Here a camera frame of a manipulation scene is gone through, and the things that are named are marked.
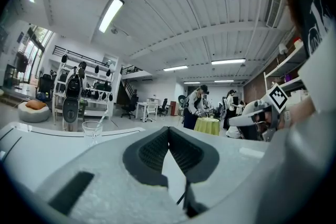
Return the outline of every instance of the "ceiling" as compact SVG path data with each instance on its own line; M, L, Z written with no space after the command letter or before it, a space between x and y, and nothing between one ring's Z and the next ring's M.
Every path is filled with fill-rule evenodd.
M183 81L244 83L285 34L266 27L269 0L123 0L104 34L98 27L112 0L14 1L22 19L92 44L156 76L167 75L164 68L188 65L170 73ZM211 65L235 58L246 58L245 66Z

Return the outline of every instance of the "clear drinking glass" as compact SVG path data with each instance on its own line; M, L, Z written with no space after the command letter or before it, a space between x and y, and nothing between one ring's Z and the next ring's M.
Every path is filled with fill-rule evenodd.
M87 141L88 147L92 147L100 143L103 125L101 124L98 127L98 124L98 121L85 121L82 123L84 137Z

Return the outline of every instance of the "orange cushion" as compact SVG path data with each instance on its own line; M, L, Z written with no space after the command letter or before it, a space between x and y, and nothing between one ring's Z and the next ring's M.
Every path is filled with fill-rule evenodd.
M26 107L34 109L34 110L40 110L44 108L47 104L37 101L37 100L30 100L26 103Z

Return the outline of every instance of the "round table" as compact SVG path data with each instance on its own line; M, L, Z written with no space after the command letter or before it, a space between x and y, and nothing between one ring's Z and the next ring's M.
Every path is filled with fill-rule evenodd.
M219 120L210 118L198 118L194 130L219 136Z

